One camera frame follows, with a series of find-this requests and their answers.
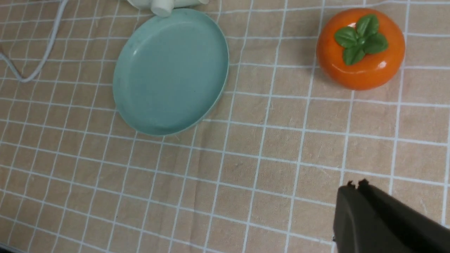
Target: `green leaf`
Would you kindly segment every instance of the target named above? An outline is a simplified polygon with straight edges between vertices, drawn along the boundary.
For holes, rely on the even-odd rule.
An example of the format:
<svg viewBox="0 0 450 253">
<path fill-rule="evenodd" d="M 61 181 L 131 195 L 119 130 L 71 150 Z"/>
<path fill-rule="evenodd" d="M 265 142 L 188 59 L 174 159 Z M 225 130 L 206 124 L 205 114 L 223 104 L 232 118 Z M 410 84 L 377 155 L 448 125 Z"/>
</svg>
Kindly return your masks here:
<svg viewBox="0 0 450 253">
<path fill-rule="evenodd" d="M 336 42 L 344 48 L 350 48 L 356 46 L 358 38 L 356 37 L 356 31 L 352 27 L 344 27 L 339 29 L 334 34 Z"/>
<path fill-rule="evenodd" d="M 345 65 L 353 65 L 362 60 L 364 56 L 365 56 L 364 50 L 359 46 L 354 46 L 351 48 L 344 49 L 342 58 L 344 60 Z"/>
<path fill-rule="evenodd" d="M 378 32 L 380 24 L 375 14 L 363 16 L 356 22 L 356 32 L 361 37 L 369 37 Z"/>
<path fill-rule="evenodd" d="M 381 53 L 388 47 L 386 37 L 381 33 L 375 33 L 370 36 L 363 45 L 366 54 Z"/>
</svg>

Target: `white grid line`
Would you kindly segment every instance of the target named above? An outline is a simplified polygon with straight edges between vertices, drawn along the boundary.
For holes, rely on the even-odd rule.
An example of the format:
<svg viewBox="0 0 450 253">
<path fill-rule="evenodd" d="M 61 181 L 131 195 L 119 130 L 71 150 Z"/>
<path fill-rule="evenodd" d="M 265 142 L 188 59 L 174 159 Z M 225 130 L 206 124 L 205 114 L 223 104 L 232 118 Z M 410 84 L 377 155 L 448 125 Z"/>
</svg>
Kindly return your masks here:
<svg viewBox="0 0 450 253">
<path fill-rule="evenodd" d="M 241 51 L 240 51 L 239 62 L 242 62 L 242 55 L 243 55 L 243 52 L 244 52 L 244 49 L 245 49 L 245 45 L 247 43 L 248 27 L 250 25 L 250 17 L 252 15 L 253 2 L 254 2 L 254 0 L 251 0 L 251 2 L 250 2 L 250 9 L 249 9 L 248 17 L 247 17 L 247 26 L 245 28 L 245 38 L 243 40 L 242 48 L 241 48 Z M 236 92 L 237 87 L 238 87 L 238 79 L 239 79 L 240 68 L 241 68 L 241 66 L 238 65 L 237 74 L 236 74 L 236 80 L 235 80 L 235 83 L 234 83 L 234 92 Z M 234 99 L 235 99 L 235 93 L 233 93 L 233 95 L 231 97 L 231 104 L 230 104 L 230 109 L 229 109 L 229 114 L 228 114 L 228 123 L 227 123 L 226 132 L 225 132 L 223 153 L 222 153 L 222 157 L 220 159 L 219 176 L 217 177 L 217 182 L 220 182 L 220 180 L 221 180 L 222 168 L 223 168 L 223 163 L 224 163 L 224 158 L 225 158 L 225 150 L 226 150 L 226 146 L 227 146 L 227 142 L 228 142 L 228 133 L 230 131 L 231 115 L 233 113 Z M 219 184 L 216 185 L 216 191 L 214 193 L 214 200 L 213 200 L 213 203 L 212 203 L 211 213 L 214 213 L 214 211 L 215 211 L 218 192 L 219 192 Z M 207 248 L 208 242 L 209 242 L 209 235 L 211 233 L 211 226 L 212 226 L 212 216 L 209 219 L 208 230 L 207 230 L 206 239 L 205 239 L 205 245 L 203 247 L 203 253 L 206 253 L 206 248 Z"/>
<path fill-rule="evenodd" d="M 79 6 L 80 6 L 80 2 L 78 1 L 77 6 L 76 6 L 76 9 L 75 9 L 75 14 L 78 12 L 78 7 L 79 7 Z M 69 35 L 72 33 L 72 30 L 73 30 L 73 24 L 72 24 L 72 26 L 71 26 Z M 61 66 L 62 66 L 62 63 L 59 64 L 58 74 L 57 74 L 57 77 L 56 77 L 57 80 L 59 79 L 59 75 L 60 75 L 60 73 L 61 73 Z M 54 86 L 53 86 L 52 94 L 51 94 L 51 96 L 50 96 L 50 100 L 53 99 L 55 90 L 56 90 L 56 82 L 55 82 L 55 84 L 54 84 Z M 47 122 L 49 113 L 50 113 L 50 107 L 47 108 L 47 112 L 46 112 L 46 115 L 45 115 L 44 124 Z M 67 117 L 66 117 L 65 122 L 64 122 L 64 127 L 66 126 L 67 118 L 68 118 L 68 114 L 67 114 Z M 40 133 L 40 137 L 39 137 L 39 141 L 38 141 L 38 146 L 39 146 L 40 143 L 41 143 L 43 133 L 44 133 L 44 128 L 42 128 L 42 131 L 41 131 L 41 133 Z M 61 146 L 61 141 L 62 141 L 62 139 L 63 139 L 63 136 L 61 135 L 61 139 L 60 139 L 60 141 L 59 141 L 59 143 L 58 143 L 58 149 L 57 149 L 58 152 L 59 152 L 59 148 L 60 148 L 60 146 Z M 49 181 L 48 181 L 48 183 L 47 183 L 47 189 L 46 189 L 46 191 L 45 191 L 44 199 L 47 197 L 48 192 L 49 192 L 50 182 L 51 182 L 51 178 L 52 178 L 52 176 L 53 176 L 53 172 L 54 172 L 54 168 L 55 168 L 55 164 L 56 164 L 57 157 L 58 157 L 58 156 L 56 155 L 56 156 L 55 156 L 55 159 L 54 159 L 54 161 L 53 161 L 52 170 L 51 170 L 51 172 L 50 172 L 50 179 L 49 179 Z M 36 158 L 37 158 L 37 152 L 35 153 L 35 157 L 34 157 L 34 160 L 33 160 L 33 164 L 32 164 L 32 166 L 31 166 L 32 168 L 34 167 L 34 163 L 35 163 L 35 161 L 36 161 Z M 67 195 L 66 203 L 67 203 L 67 200 L 68 200 L 68 198 L 69 198 L 69 196 L 70 196 L 71 189 L 72 189 L 72 187 L 70 188 L 69 194 Z M 41 214 L 42 214 L 42 210 L 43 210 L 43 209 L 44 209 L 44 205 L 42 205 L 42 206 L 40 207 L 39 214 L 38 214 L 38 216 L 37 216 L 37 222 L 39 222 L 39 219 L 40 219 L 40 217 L 41 217 Z M 64 210 L 63 216 L 62 216 L 62 218 L 61 218 L 61 224 L 62 224 L 62 219 L 64 218 L 64 213 L 65 213 L 65 210 Z M 34 229 L 33 235 L 32 235 L 31 240 L 30 240 L 30 245 L 28 246 L 28 252 L 30 252 L 31 242 L 33 241 L 34 236 L 35 236 L 35 234 L 36 234 L 36 228 Z M 61 229 L 61 226 L 60 226 L 59 229 L 58 229 L 57 237 L 58 237 L 58 235 L 59 235 L 60 229 Z M 54 243 L 52 252 L 53 252 L 55 246 L 56 246 L 56 240 L 55 240 L 55 243 Z"/>
<path fill-rule="evenodd" d="M 448 136 L 447 136 L 447 153 L 445 154 L 445 178 L 444 178 L 444 194 L 442 196 L 442 215 L 441 215 L 441 225 L 446 225 L 446 215 L 447 215 L 447 198 L 448 198 L 448 186 L 449 186 L 449 176 L 450 176 L 450 117 L 448 126 Z"/>
<path fill-rule="evenodd" d="M 24 11 L 23 11 L 23 14 L 22 14 L 22 20 L 25 18 L 25 12 L 27 11 L 27 7 L 28 7 L 28 5 L 26 5 L 25 8 L 24 8 Z M 19 35 L 19 30 L 20 30 L 20 27 L 21 27 L 21 26 L 22 26 L 22 24 L 19 25 L 19 28 L 18 28 L 17 33 L 16 33 L 16 38 L 17 38 L 17 36 Z M 25 66 L 26 66 L 26 62 L 25 62 L 25 64 L 24 64 L 23 67 L 22 67 L 22 72 L 24 71 Z M 19 90 L 19 87 L 16 87 L 16 91 L 15 91 L 15 93 L 14 93 L 14 97 L 17 96 L 17 91 L 18 91 L 18 90 Z M 28 105 L 27 116 L 26 116 L 26 118 L 25 118 L 25 121 L 27 121 L 27 119 L 28 119 L 29 111 L 30 111 L 30 106 L 31 106 L 31 103 L 29 103 L 29 105 Z M 12 107 L 13 107 L 13 104 L 11 104 L 11 108 L 10 108 L 10 110 L 9 110 L 9 113 L 11 113 Z M 5 129 L 4 129 L 4 133 L 6 132 L 6 129 L 7 129 L 8 125 L 9 125 L 9 123 L 6 123 Z M 22 130 L 21 130 L 21 133 L 20 133 L 20 137 L 19 137 L 19 143 L 20 143 L 20 141 L 22 140 L 23 132 L 24 132 L 24 131 L 25 131 L 25 126 L 22 127 Z M 13 162 L 15 161 L 15 159 L 16 159 L 18 150 L 19 150 L 19 149 L 16 148 L 16 151 L 14 152 L 14 156 L 13 156 L 13 161 L 12 161 L 12 163 L 13 163 Z M 5 189 L 6 189 L 7 186 L 8 186 L 10 176 L 11 176 L 11 173 L 9 173 L 8 179 L 6 180 Z M 27 191 L 27 187 L 28 187 L 28 182 L 29 182 L 29 180 L 30 180 L 30 175 L 28 175 L 28 177 L 27 177 L 27 182 L 26 182 L 26 185 L 25 185 L 24 192 Z M 3 199 L 1 200 L 1 202 L 0 202 L 0 207 L 1 207 L 1 205 L 3 204 L 3 200 L 4 200 L 4 198 L 3 198 Z M 23 203 L 23 199 L 20 200 L 20 204 L 19 204 L 19 207 L 18 207 L 18 210 L 17 210 L 17 214 L 16 214 L 16 217 L 15 217 L 15 220 L 17 220 L 18 217 L 19 217 L 20 210 L 21 210 L 21 208 L 22 208 L 22 203 Z M 14 231 L 14 227 L 15 227 L 15 226 L 16 226 L 16 223 L 14 223 L 14 224 L 13 224 L 13 227 L 11 228 L 11 233 L 9 234 L 9 237 L 8 237 L 8 245 L 9 245 L 9 243 L 10 243 L 10 241 L 11 241 L 11 235 L 13 234 L 12 231 Z"/>
<path fill-rule="evenodd" d="M 410 17 L 410 0 L 406 5 L 406 16 L 405 16 L 405 32 L 408 32 L 408 23 Z M 407 37 L 405 37 L 405 48 L 407 45 Z M 403 59 L 402 65 L 404 66 L 406 62 L 406 57 Z M 400 70 L 400 88 L 398 91 L 398 105 L 397 105 L 397 118 L 395 124 L 395 138 L 394 138 L 394 148 L 392 151 L 392 162 L 391 162 L 391 178 L 389 180 L 389 194 L 392 195 L 392 186 L 394 184 L 394 175 L 395 175 L 395 163 L 396 163 L 396 155 L 397 155 L 397 143 L 399 140 L 399 128 L 400 128 L 400 111 L 401 111 L 401 97 L 403 93 L 403 81 L 404 81 L 405 71 L 402 68 Z"/>
<path fill-rule="evenodd" d="M 186 179 L 188 178 L 188 172 L 189 172 L 190 162 L 191 162 L 191 158 L 192 158 L 192 150 L 193 150 L 192 147 L 194 146 L 195 136 L 197 135 L 197 129 L 198 129 L 198 127 L 196 126 L 196 127 L 195 127 L 195 130 L 194 130 L 194 134 L 193 134 L 193 136 L 192 136 L 191 149 L 189 150 L 189 156 L 188 156 L 188 161 L 187 161 L 187 163 L 186 163 L 186 170 L 185 170 L 185 172 L 184 172 L 183 184 L 182 184 L 182 186 L 181 186 L 180 197 L 178 198 L 178 204 L 177 204 L 177 206 L 176 206 L 175 219 L 174 219 L 174 222 L 173 222 L 173 227 L 172 227 L 172 232 L 171 232 L 171 240 L 170 240 L 170 243 L 169 243 L 169 250 L 168 250 L 168 253 L 171 252 L 171 248 L 172 248 L 172 244 L 173 244 L 173 239 L 174 239 L 174 236 L 175 236 L 176 223 L 177 223 L 177 221 L 178 221 L 178 214 L 180 213 L 181 201 L 183 200 L 183 194 L 184 194 L 184 192 L 185 192 Z"/>
<path fill-rule="evenodd" d="M 261 141 L 259 144 L 259 152 L 258 152 L 258 162 L 256 164 L 256 171 L 255 171 L 255 178 L 253 180 L 253 188 L 252 188 L 252 195 L 250 197 L 250 205 L 249 205 L 249 209 L 248 209 L 248 216 L 247 216 L 247 222 L 250 223 L 251 219 L 252 219 L 252 211 L 253 211 L 253 200 L 255 199 L 255 189 L 256 189 L 256 185 L 257 185 L 257 181 L 258 181 L 258 174 L 259 174 L 259 169 L 260 169 L 260 165 L 261 165 L 261 156 L 262 156 L 262 149 L 264 146 L 264 138 L 266 136 L 266 128 L 267 128 L 267 121 L 269 119 L 269 111 L 271 108 L 271 103 L 272 103 L 272 93 L 274 90 L 274 82 L 275 82 L 275 74 L 277 71 L 277 66 L 278 66 L 278 57 L 279 57 L 279 48 L 281 45 L 281 36 L 283 35 L 283 31 L 284 31 L 284 23 L 286 20 L 286 10 L 288 8 L 288 0 L 284 0 L 284 10 L 283 10 L 283 19 L 281 22 L 281 28 L 280 28 L 280 34 L 279 34 L 279 39 L 278 39 L 278 44 L 275 50 L 275 64 L 274 64 L 274 69 L 272 72 L 272 80 L 270 82 L 270 90 L 269 90 L 269 99 L 267 101 L 267 108 L 265 109 L 265 119 L 264 119 L 264 126 L 262 128 L 262 135 L 261 135 Z M 243 244 L 243 248 L 242 248 L 242 253 L 245 253 L 246 248 L 247 248 L 247 240 L 248 240 L 248 231 L 250 229 L 250 225 L 247 225 L 245 227 L 245 236 L 244 236 L 244 244 Z"/>
<path fill-rule="evenodd" d="M 152 203 L 151 199 L 152 199 L 152 195 L 153 195 L 153 189 L 155 187 L 155 181 L 156 181 L 156 173 L 159 170 L 159 163 L 161 161 L 161 152 L 162 152 L 162 147 L 163 144 L 161 144 L 160 148 L 159 148 L 159 153 L 158 153 L 158 160 L 156 161 L 156 169 L 154 171 L 153 174 L 153 179 L 152 179 L 152 187 L 150 188 L 150 195 L 148 196 L 148 199 L 143 199 L 144 201 L 147 201 L 147 207 L 145 208 L 145 213 L 144 213 L 144 219 L 142 220 L 142 226 L 140 229 L 140 234 L 139 234 L 139 241 L 138 241 L 138 247 L 136 248 L 136 253 L 139 253 L 140 250 L 140 244 L 141 244 L 141 240 L 142 240 L 142 234 L 144 233 L 144 226 L 145 226 L 145 221 L 147 220 L 147 214 L 149 212 L 149 207 L 150 207 L 150 203 Z"/>
<path fill-rule="evenodd" d="M 326 0 L 322 0 L 322 9 L 320 11 L 319 30 L 318 30 L 319 34 L 321 32 L 322 22 L 323 22 L 323 19 L 324 19 L 325 1 Z M 301 166 L 300 162 L 302 160 L 303 145 L 305 143 L 306 121 L 308 119 L 308 110 L 309 110 L 309 106 L 310 106 L 310 102 L 311 102 L 311 93 L 312 93 L 312 86 L 313 86 L 313 81 L 314 81 L 314 73 L 315 73 L 316 65 L 317 65 L 317 57 L 316 57 L 316 55 L 314 55 L 314 60 L 313 60 L 314 68 L 312 69 L 312 72 L 311 72 L 311 78 L 310 78 L 310 83 L 309 83 L 309 88 L 308 88 L 308 99 L 306 101 L 305 115 L 303 117 L 303 131 L 301 133 L 300 148 L 299 148 L 299 151 L 298 151 L 297 168 L 296 168 L 296 172 L 295 172 L 295 181 L 294 181 L 294 189 L 292 191 L 291 206 L 290 206 L 290 209 L 289 209 L 288 233 L 290 233 L 291 229 L 292 229 L 292 218 L 293 218 L 294 204 L 295 204 L 295 200 L 294 199 L 295 199 L 295 195 L 296 195 L 296 192 L 297 192 L 298 177 L 300 175 L 300 166 Z M 290 240 L 290 237 L 287 236 L 286 237 L 286 243 L 284 245 L 284 253 L 287 253 L 287 251 L 288 251 L 289 240 Z"/>
<path fill-rule="evenodd" d="M 344 155 L 342 156 L 341 178 L 339 179 L 339 185 L 343 185 L 343 182 L 344 182 L 344 170 L 345 170 L 346 162 L 347 162 L 348 137 L 350 135 L 351 112 L 353 110 L 354 98 L 355 98 L 355 91 L 352 90 L 351 91 L 350 106 L 348 108 L 347 127 L 346 127 L 345 142 L 344 142 Z"/>
<path fill-rule="evenodd" d="M 11 7 L 9 8 L 8 15 L 7 15 L 7 17 L 6 17 L 6 20 L 9 20 L 10 14 L 11 14 Z M 5 34 L 5 29 L 3 29 L 2 33 L 1 33 L 1 36 L 0 36 L 0 39 L 3 39 L 3 35 L 4 35 L 4 34 Z M 13 48 L 13 45 L 12 45 L 11 48 L 9 49 L 8 55 L 11 55 L 11 50 L 12 50 L 12 48 Z M 7 75 L 8 75 L 8 65 L 6 64 L 6 67 L 5 67 L 5 70 L 4 70 L 3 80 L 2 80 L 2 82 L 1 82 L 1 84 L 0 84 L 0 90 L 3 88 L 3 83 L 5 82 L 5 78 L 7 77 Z M 9 110 L 8 110 L 8 118 L 7 118 L 7 120 L 9 120 L 9 117 L 10 117 L 10 115 L 11 115 L 11 109 L 12 109 L 12 107 L 13 107 L 13 103 L 11 103 L 11 105 L 10 105 L 10 107 L 9 107 Z M 5 133 L 6 133 L 6 127 L 7 127 L 7 125 L 8 125 L 8 122 L 6 122 L 5 128 L 3 129 L 3 133 L 2 133 L 1 138 L 0 138 L 0 145 L 1 145 L 1 142 L 2 142 L 2 140 L 3 140 L 4 135 L 5 135 Z M 9 177 L 10 177 L 10 176 L 11 176 L 11 171 L 8 172 L 8 177 L 6 178 L 5 188 L 6 188 L 6 186 L 8 185 Z M 2 199 L 1 199 L 0 207 L 1 207 L 1 205 L 3 204 L 3 199 L 4 199 L 4 198 L 5 198 L 5 196 L 3 196 Z"/>
</svg>

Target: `white object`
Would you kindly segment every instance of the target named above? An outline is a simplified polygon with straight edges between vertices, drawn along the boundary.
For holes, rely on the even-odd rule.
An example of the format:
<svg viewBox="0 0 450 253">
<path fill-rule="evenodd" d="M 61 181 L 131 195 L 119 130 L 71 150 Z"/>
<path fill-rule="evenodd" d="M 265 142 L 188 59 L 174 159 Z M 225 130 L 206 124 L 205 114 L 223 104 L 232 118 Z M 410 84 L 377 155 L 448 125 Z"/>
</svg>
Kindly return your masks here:
<svg viewBox="0 0 450 253">
<path fill-rule="evenodd" d="M 150 9 L 157 16 L 169 17 L 174 7 L 174 0 L 153 0 Z"/>
<path fill-rule="evenodd" d="M 29 77 L 27 77 L 27 78 L 22 77 L 19 74 L 19 71 L 17 71 L 17 69 L 14 66 L 14 64 L 11 62 L 11 60 L 8 59 L 6 57 L 6 55 L 4 55 L 3 53 L 0 53 L 0 60 L 6 61 L 6 64 L 9 66 L 9 68 L 13 72 L 14 76 L 20 82 L 29 82 L 29 81 L 33 80 L 39 74 L 39 72 L 41 72 L 42 67 L 44 66 L 45 62 L 47 61 L 47 59 L 49 57 L 50 51 L 53 48 L 53 44 L 54 44 L 55 38 L 56 38 L 56 33 L 58 32 L 58 27 L 59 27 L 59 24 L 61 23 L 61 17 L 63 15 L 64 8 L 66 8 L 66 5 L 67 5 L 68 1 L 69 0 L 62 0 L 61 1 L 61 4 L 59 5 L 59 8 L 58 8 L 58 12 L 56 13 L 55 21 L 53 23 L 53 30 L 52 30 L 52 34 L 50 36 L 49 43 L 47 44 L 47 49 L 45 50 L 44 56 L 42 57 L 42 60 L 37 65 L 35 71 Z"/>
<path fill-rule="evenodd" d="M 128 2 L 138 9 L 151 9 L 155 15 L 168 17 L 174 8 L 206 5 L 209 0 L 128 0 Z"/>
</svg>

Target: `teal plate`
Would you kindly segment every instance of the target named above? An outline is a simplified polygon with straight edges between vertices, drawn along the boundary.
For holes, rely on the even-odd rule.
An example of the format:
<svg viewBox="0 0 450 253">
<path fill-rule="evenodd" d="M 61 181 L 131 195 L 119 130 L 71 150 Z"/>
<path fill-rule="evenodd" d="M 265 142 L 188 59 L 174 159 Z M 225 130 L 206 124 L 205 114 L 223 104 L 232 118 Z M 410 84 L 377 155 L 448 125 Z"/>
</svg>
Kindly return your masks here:
<svg viewBox="0 0 450 253">
<path fill-rule="evenodd" d="M 175 134 L 202 120 L 228 76 L 225 36 L 209 16 L 176 9 L 154 17 L 127 41 L 114 70 L 117 109 L 132 128 Z"/>
</svg>

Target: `persimmon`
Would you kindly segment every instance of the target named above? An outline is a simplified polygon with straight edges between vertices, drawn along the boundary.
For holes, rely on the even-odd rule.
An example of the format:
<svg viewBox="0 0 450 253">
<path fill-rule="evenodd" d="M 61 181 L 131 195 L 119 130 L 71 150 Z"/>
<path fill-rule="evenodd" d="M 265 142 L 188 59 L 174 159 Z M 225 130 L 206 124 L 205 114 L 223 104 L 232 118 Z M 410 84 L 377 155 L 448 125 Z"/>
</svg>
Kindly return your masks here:
<svg viewBox="0 0 450 253">
<path fill-rule="evenodd" d="M 316 49 L 322 70 L 352 90 L 387 83 L 405 56 L 401 29 L 387 15 L 368 8 L 344 10 L 324 26 Z"/>
</svg>

